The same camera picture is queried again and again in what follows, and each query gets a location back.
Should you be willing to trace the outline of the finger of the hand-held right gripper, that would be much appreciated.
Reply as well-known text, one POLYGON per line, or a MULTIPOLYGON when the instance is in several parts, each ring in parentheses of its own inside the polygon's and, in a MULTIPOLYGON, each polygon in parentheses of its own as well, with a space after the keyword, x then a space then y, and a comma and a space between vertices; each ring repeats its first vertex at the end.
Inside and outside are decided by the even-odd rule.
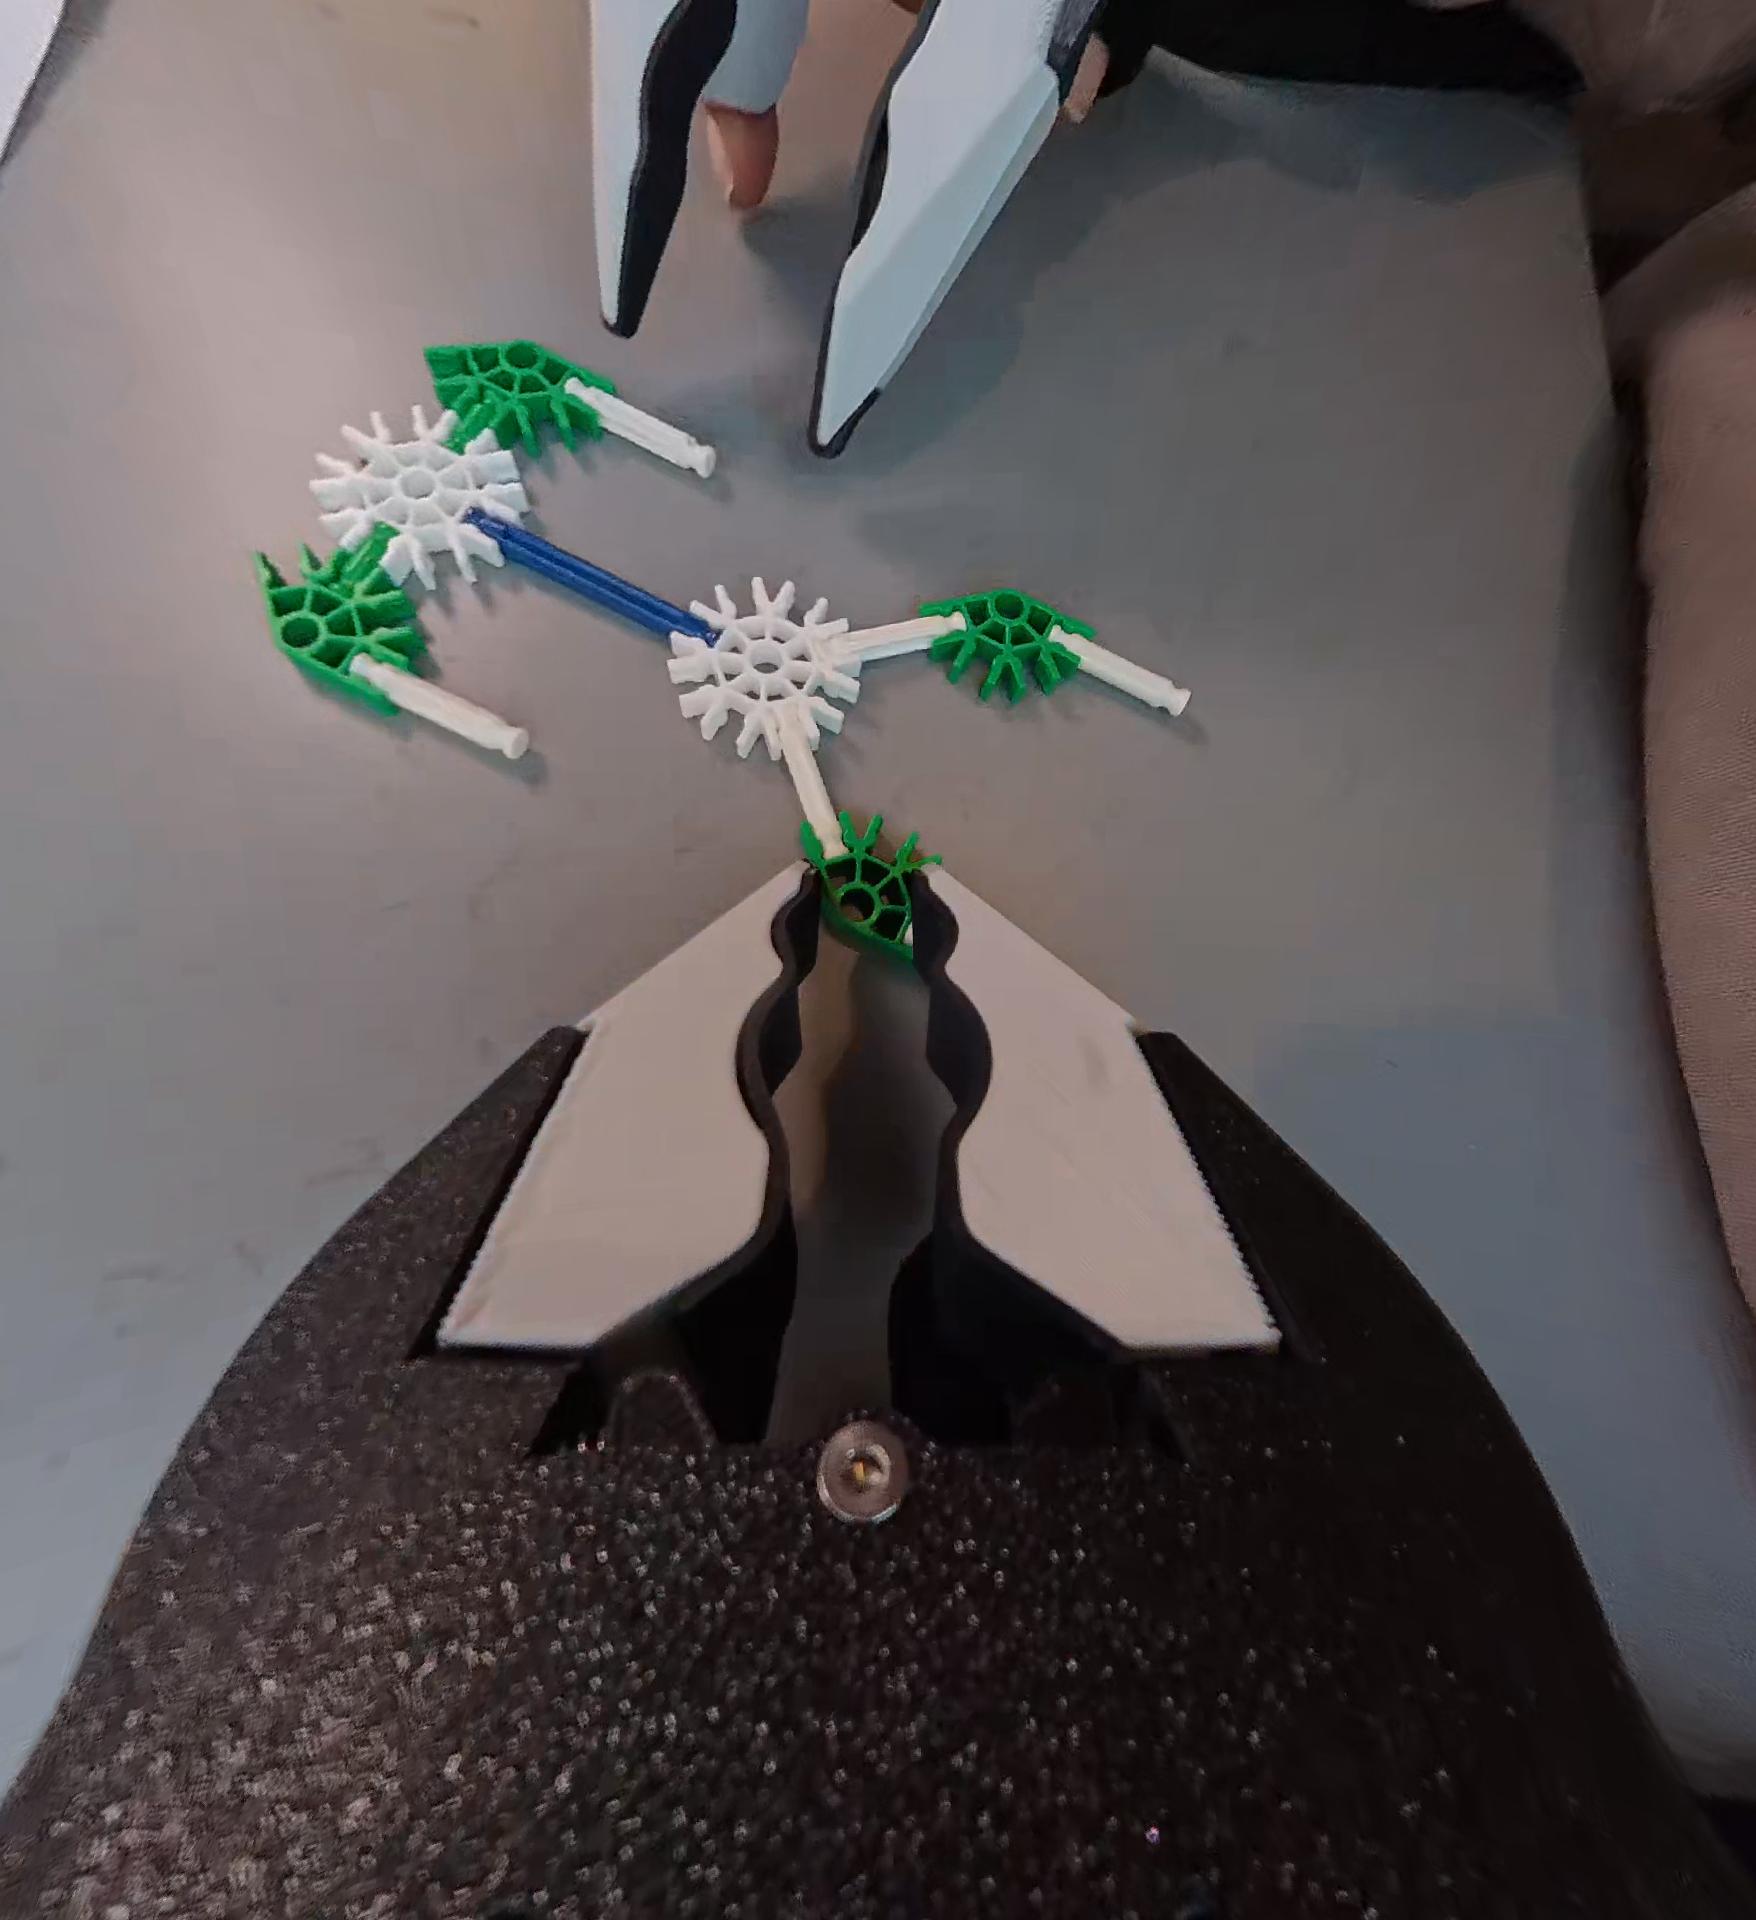
POLYGON ((605 328, 631 338, 673 233, 694 110, 738 21, 734 2, 590 2, 595 232, 605 328))
POLYGON ((1054 127, 1079 69, 1069 2, 929 2, 868 129, 820 332, 809 443, 836 456, 1054 127))

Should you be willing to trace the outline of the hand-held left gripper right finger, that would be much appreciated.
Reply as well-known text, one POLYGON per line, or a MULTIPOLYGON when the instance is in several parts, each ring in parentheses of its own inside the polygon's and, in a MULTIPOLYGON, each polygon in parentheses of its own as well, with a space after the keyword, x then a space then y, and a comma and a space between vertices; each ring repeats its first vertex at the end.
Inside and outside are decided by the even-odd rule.
POLYGON ((1125 1355, 1277 1349, 1132 1012, 955 878, 911 887, 951 1253, 1125 1355))

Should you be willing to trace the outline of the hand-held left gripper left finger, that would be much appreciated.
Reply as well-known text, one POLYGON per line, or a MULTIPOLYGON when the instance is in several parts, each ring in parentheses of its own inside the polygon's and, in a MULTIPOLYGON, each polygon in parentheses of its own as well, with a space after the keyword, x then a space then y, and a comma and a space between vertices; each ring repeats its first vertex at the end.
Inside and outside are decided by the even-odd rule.
POLYGON ((790 863, 578 1029, 437 1325, 451 1349, 582 1352, 732 1277, 790 1198, 774 1103, 818 947, 790 863))

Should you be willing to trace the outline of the green fan toy connector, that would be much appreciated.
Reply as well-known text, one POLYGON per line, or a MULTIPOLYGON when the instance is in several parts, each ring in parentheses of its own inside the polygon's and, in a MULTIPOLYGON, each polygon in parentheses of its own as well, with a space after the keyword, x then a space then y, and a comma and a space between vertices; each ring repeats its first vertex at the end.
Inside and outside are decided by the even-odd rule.
POLYGON ((1011 706, 1030 692, 1056 692, 1080 670, 1096 638, 1092 624, 1020 589, 919 602, 917 613, 959 620, 929 643, 929 658, 944 663, 945 678, 959 684, 976 670, 980 700, 1003 694, 1011 706))
POLYGON ((936 851, 922 851, 915 832, 902 840, 885 838, 881 817, 860 826, 838 813, 832 832, 820 837, 814 822, 798 828, 798 847, 822 887, 827 926, 856 947, 868 947, 902 961, 913 959, 915 873, 940 863, 936 851))

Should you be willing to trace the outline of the green white toy connector assembly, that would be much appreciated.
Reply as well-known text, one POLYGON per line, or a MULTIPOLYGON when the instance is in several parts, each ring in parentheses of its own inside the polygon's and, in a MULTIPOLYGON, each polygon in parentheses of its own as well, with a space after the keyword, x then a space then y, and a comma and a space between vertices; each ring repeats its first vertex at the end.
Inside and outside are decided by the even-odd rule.
POLYGON ((715 449, 627 402, 615 382, 540 342, 426 349, 433 407, 407 430, 384 415, 342 432, 311 494, 330 546, 304 546, 294 570, 252 556, 272 646, 303 675, 382 718, 423 722, 506 760, 531 734, 466 701, 435 678, 418 601, 447 563, 474 585, 484 566, 538 580, 656 635, 711 639, 711 623, 536 535, 521 456, 546 438, 577 451, 617 438, 671 468, 711 478, 715 449))

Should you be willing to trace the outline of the white snowflake toy connector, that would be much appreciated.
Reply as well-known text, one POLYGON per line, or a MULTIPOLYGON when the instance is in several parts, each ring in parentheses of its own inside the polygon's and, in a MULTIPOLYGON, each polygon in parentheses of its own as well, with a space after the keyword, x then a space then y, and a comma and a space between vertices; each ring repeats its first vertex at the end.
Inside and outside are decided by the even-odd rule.
POLYGON ((818 747, 843 730, 863 692, 861 665, 829 598, 800 605, 795 582, 755 579, 749 602, 717 585, 691 613, 707 635, 675 628, 667 670, 678 709, 701 737, 725 734, 740 758, 783 763, 790 740, 818 747))

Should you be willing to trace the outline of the grey desk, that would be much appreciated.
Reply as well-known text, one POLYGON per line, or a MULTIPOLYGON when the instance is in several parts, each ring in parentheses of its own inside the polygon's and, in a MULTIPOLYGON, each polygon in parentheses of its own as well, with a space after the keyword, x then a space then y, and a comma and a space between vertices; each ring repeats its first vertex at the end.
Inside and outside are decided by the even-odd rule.
POLYGON ((1553 1481, 1690 1777, 1756 1799, 1756 1334, 1664 1018, 1632 538, 1577 170, 1488 98, 1167 63, 1062 127, 849 449, 802 442, 905 19, 818 4, 774 203, 691 180, 601 326, 582 4, 72 4, 0 171, 0 1799, 289 1280, 543 1032, 795 851, 657 643, 428 605, 525 763, 312 688, 252 576, 314 451, 532 338, 720 449, 548 451, 686 601, 1029 589, 1186 686, 919 661, 838 804, 1184 1037, 1400 1253, 1553 1481))

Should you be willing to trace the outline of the person's right hand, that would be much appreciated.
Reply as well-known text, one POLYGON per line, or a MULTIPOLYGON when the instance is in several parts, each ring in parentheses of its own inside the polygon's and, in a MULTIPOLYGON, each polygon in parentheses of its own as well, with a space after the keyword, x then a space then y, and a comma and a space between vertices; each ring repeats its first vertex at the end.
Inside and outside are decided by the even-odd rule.
POLYGON ((724 203, 738 213, 760 208, 777 170, 779 109, 737 109, 704 101, 701 122, 724 203))

